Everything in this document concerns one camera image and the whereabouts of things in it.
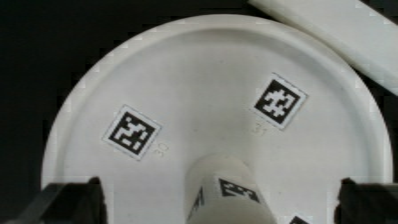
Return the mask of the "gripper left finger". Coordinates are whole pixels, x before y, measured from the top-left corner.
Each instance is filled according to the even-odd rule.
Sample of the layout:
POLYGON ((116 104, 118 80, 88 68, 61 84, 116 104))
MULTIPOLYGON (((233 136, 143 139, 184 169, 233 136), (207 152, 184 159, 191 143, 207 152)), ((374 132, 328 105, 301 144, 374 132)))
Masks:
POLYGON ((102 180, 50 183, 24 210, 15 224, 107 224, 102 180))

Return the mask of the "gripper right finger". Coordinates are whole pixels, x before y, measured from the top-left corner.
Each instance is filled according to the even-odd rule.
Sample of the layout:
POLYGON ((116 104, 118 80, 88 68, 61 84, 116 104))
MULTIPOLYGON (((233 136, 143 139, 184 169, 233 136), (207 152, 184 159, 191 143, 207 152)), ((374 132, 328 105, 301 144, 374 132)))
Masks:
POLYGON ((342 180, 335 224, 398 224, 398 183, 342 180))

